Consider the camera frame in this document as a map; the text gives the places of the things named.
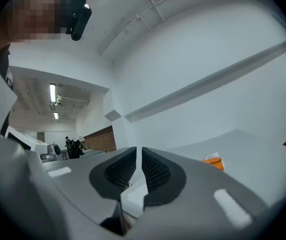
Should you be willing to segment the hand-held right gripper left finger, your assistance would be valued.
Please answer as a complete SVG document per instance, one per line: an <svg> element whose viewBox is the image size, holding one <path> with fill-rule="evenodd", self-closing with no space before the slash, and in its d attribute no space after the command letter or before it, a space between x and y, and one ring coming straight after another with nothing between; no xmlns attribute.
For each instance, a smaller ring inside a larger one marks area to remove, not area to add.
<svg viewBox="0 0 286 240"><path fill-rule="evenodd" d="M105 154L42 163L27 152L42 199L65 236L126 234L121 193L136 170L135 147Z"/></svg>

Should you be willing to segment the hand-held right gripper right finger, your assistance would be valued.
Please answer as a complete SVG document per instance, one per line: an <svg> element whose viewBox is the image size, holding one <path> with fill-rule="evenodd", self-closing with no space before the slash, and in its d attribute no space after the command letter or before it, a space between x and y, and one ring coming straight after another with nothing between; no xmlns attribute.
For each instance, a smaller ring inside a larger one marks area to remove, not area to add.
<svg viewBox="0 0 286 240"><path fill-rule="evenodd" d="M144 147L148 194L132 230L135 240L240 240L259 230L267 205L207 163Z"/></svg>

